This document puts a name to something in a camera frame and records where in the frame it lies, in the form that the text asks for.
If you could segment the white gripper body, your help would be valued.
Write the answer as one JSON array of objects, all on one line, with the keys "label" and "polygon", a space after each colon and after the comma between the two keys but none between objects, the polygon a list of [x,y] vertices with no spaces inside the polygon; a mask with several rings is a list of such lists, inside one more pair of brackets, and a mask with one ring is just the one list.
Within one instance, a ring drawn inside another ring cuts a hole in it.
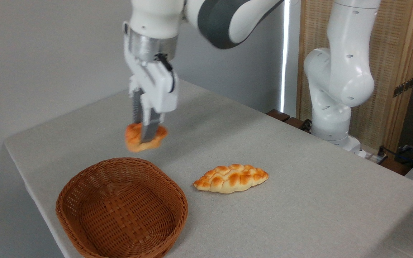
[{"label": "white gripper body", "polygon": [[145,105],[157,113],[176,109],[179,79],[170,61],[174,58],[178,37],[156,39],[138,34],[123,23],[124,57],[136,76],[137,87],[145,94]]}]

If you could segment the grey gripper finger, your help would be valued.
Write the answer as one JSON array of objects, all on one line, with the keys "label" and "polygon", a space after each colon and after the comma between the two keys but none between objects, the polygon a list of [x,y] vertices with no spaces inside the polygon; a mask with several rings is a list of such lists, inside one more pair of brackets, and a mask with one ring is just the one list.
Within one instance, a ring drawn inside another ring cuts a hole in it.
[{"label": "grey gripper finger", "polygon": [[128,87],[128,96],[132,100],[132,118],[133,124],[139,124],[143,120],[143,107],[141,103],[141,96],[144,91],[139,87]]},{"label": "grey gripper finger", "polygon": [[140,142],[147,143],[155,139],[156,131],[163,120],[164,113],[157,113],[154,108],[144,109]]}]

